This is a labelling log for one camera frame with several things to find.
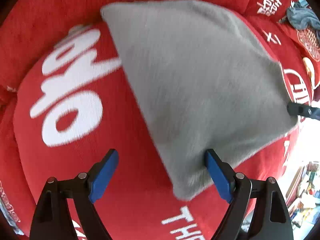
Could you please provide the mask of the grey fleece garment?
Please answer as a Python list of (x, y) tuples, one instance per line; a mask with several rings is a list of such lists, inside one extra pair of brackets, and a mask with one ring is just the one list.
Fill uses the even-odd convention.
[(297, 125), (281, 64), (230, 10), (170, 0), (101, 16), (178, 199), (212, 184), (205, 150), (237, 166)]

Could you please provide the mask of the red patterned pillow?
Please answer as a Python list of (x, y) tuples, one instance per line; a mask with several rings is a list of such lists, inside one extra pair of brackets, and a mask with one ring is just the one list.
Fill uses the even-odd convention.
[(312, 27), (294, 29), (288, 22), (278, 23), (278, 27), (294, 42), (302, 57), (311, 60), (315, 71), (315, 88), (319, 86), (319, 42)]

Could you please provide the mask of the grey-blue crumpled cloth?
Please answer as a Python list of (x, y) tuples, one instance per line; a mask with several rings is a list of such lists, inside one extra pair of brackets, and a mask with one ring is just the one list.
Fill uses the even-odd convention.
[(319, 41), (319, 19), (312, 9), (303, 7), (299, 2), (294, 3), (286, 10), (289, 23), (297, 30), (305, 30), (311, 27), (316, 32)]

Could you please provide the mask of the red sofa seat cushion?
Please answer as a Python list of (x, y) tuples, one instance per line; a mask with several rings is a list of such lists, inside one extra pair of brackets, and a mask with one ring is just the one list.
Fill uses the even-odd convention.
[[(290, 102), (310, 103), (315, 71), (307, 70), (291, 39), (271, 21), (231, 12), (281, 64)], [(3, 179), (3, 186), (20, 220), (23, 209), (31, 219), (48, 177), (73, 178), (111, 148), (119, 163), (95, 207), (114, 239), (210, 239), (227, 209), (213, 182), (190, 200), (174, 195), (101, 10), (33, 63), (11, 92), (5, 117), (14, 137), (1, 145), (1, 155), (13, 147), (24, 182)], [(296, 118), (293, 130), (233, 167), (256, 179), (280, 176)]]

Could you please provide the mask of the red sofa back cushion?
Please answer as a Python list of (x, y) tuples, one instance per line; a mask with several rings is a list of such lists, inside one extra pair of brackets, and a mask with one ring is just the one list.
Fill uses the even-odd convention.
[[(1, 90), (15, 91), (33, 63), (78, 24), (94, 22), (113, 2), (156, 0), (18, 0), (1, 24)], [(279, 20), (296, 0), (202, 0), (243, 15)]]

